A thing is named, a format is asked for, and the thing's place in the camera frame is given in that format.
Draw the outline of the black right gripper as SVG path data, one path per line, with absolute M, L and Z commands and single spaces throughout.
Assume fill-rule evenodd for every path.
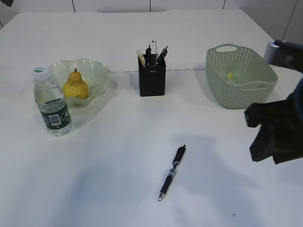
M 303 81 L 285 99 L 253 103 L 244 112 L 248 127 L 260 129 L 250 146 L 254 162 L 273 157 L 280 164 L 303 157 Z

